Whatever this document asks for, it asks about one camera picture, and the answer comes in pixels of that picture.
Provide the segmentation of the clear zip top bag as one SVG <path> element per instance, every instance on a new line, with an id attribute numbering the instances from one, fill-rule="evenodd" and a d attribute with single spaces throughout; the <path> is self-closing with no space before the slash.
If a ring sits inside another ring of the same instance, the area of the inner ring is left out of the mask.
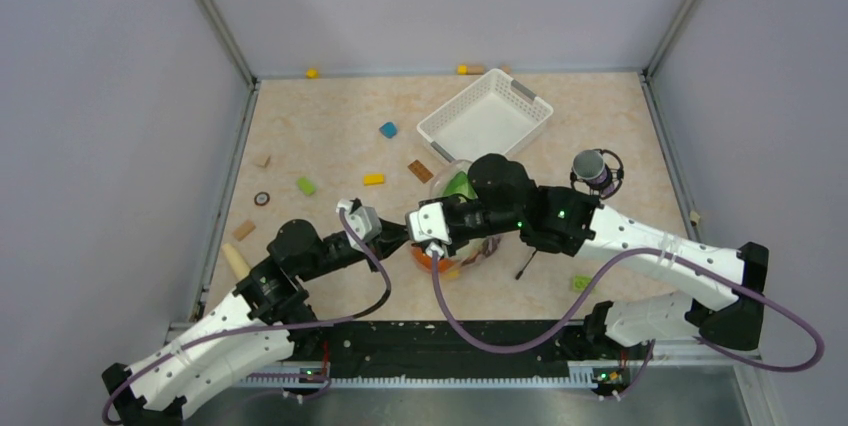
<path id="1" fill-rule="evenodd" d="M 442 193 L 448 180 L 458 171 L 465 171 L 467 173 L 470 166 L 471 162 L 468 160 L 455 160 L 445 166 L 430 180 L 429 196 L 431 198 L 444 197 Z M 447 279 L 456 278 L 460 275 L 460 272 L 463 269 L 467 269 L 475 263 L 480 263 L 486 260 L 487 258 L 482 261 L 478 261 L 476 259 L 478 247 L 486 238 L 487 237 L 472 239 L 466 245 L 458 249 L 452 256 L 442 258 L 438 263 L 439 274 Z M 432 261 L 430 257 L 414 245 L 412 245 L 409 250 L 416 266 L 422 271 L 430 273 L 432 270 Z"/>

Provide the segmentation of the green lettuce leaf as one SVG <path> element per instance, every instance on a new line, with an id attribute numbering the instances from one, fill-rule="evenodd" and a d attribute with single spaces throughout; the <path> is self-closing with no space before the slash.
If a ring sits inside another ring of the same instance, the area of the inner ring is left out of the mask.
<path id="1" fill-rule="evenodd" d="M 476 193 L 465 171 L 458 171 L 451 177 L 442 193 L 443 196 L 461 195 L 467 199 L 475 199 Z"/>

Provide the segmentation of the dark red grape bunch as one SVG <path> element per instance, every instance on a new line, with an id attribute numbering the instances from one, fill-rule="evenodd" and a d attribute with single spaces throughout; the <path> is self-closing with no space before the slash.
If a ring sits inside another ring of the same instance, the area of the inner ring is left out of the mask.
<path id="1" fill-rule="evenodd" d="M 501 241 L 500 236 L 490 236 L 484 239 L 478 247 L 476 259 L 482 261 L 491 257 L 499 249 Z"/>

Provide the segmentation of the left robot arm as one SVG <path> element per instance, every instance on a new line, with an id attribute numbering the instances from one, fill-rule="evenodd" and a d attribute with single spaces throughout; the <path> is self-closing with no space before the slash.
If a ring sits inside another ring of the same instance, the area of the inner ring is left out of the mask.
<path id="1" fill-rule="evenodd" d="M 143 360 L 102 374 L 106 425 L 179 425 L 203 404 L 257 369 L 292 356 L 317 329 L 352 322 L 384 306 L 392 286 L 382 261 L 409 239 L 406 226 L 368 212 L 340 211 L 342 229 L 320 237 L 307 220 L 284 223 L 268 255 L 205 317 Z M 366 262 L 381 275 L 377 301 L 353 314 L 320 320 L 304 282 Z"/>

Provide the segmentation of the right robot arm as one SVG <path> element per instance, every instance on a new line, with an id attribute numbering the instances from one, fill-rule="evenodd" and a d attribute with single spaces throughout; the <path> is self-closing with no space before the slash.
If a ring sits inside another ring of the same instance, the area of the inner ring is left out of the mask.
<path id="1" fill-rule="evenodd" d="M 699 336 L 737 351 L 760 342 L 763 305 L 733 290 L 763 291 L 769 251 L 755 242 L 709 246 L 628 217 L 596 196 L 568 186 L 538 185 L 518 162 L 487 154 L 467 173 L 475 197 L 441 201 L 439 238 L 449 250 L 472 239 L 516 231 L 548 254 L 618 265 L 672 287 L 666 296 L 607 302 L 593 310 L 591 331 L 621 346 L 649 339 Z"/>

